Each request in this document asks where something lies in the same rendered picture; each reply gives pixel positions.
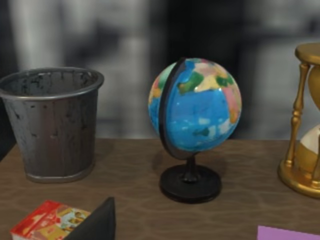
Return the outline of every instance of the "pink card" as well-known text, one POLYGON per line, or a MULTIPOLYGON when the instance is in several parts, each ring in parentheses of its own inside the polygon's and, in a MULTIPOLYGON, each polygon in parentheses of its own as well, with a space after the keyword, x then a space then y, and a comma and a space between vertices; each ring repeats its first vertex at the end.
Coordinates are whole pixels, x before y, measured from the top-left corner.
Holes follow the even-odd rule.
POLYGON ((320 240, 320 236, 267 226, 258 226, 257 240, 320 240))

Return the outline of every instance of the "golden hourglass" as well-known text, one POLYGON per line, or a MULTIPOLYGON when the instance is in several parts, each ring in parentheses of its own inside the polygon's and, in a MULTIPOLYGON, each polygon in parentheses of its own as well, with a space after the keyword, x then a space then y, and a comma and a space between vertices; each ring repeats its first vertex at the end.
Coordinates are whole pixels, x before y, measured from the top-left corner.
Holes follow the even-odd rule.
POLYGON ((285 159, 281 161, 280 179, 295 191, 320 198, 320 124, 310 129, 297 142, 304 108, 304 89, 308 76, 309 92, 320 110, 320 43, 297 46, 295 56, 301 61, 300 81, 291 118, 291 137, 285 159))

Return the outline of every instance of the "globe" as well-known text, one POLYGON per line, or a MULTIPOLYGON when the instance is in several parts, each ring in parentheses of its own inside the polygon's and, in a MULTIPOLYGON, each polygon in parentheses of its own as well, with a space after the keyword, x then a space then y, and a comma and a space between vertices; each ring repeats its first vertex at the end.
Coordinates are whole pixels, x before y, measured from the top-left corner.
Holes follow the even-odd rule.
MULTIPOLYGON (((206 151, 223 143, 235 130, 242 111, 240 90, 231 74, 215 62, 187 58, 183 64, 167 96, 167 140, 182 151, 206 151)), ((160 100, 175 65, 159 74, 149 93, 148 113, 158 135, 160 100)))

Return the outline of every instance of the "black globe base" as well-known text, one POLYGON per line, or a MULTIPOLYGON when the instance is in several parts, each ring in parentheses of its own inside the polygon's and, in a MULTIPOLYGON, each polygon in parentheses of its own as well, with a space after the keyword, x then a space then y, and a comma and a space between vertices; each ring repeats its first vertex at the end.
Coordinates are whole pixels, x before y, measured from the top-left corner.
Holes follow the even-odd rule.
POLYGON ((176 202, 199 204, 216 198, 221 192, 222 183, 216 172, 205 166, 196 166, 193 158, 188 159, 186 165, 165 170, 160 177, 160 189, 176 202))

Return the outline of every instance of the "hourglass frame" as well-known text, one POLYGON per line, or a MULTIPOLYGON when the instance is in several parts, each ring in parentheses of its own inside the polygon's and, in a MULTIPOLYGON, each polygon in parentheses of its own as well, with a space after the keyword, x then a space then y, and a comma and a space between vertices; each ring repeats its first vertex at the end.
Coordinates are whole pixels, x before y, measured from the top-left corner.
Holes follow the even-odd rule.
POLYGON ((316 160, 303 156, 296 158, 297 134, 301 125, 301 116, 304 108, 304 90, 308 79, 310 95, 315 105, 320 109, 320 43, 306 43, 298 45, 295 56, 300 60, 300 80, 296 99, 293 104, 291 118, 291 136, 289 146, 278 167, 279 178, 291 189, 309 197, 320 199, 320 135, 316 160), (314 166, 309 172, 300 168, 302 164, 314 166))

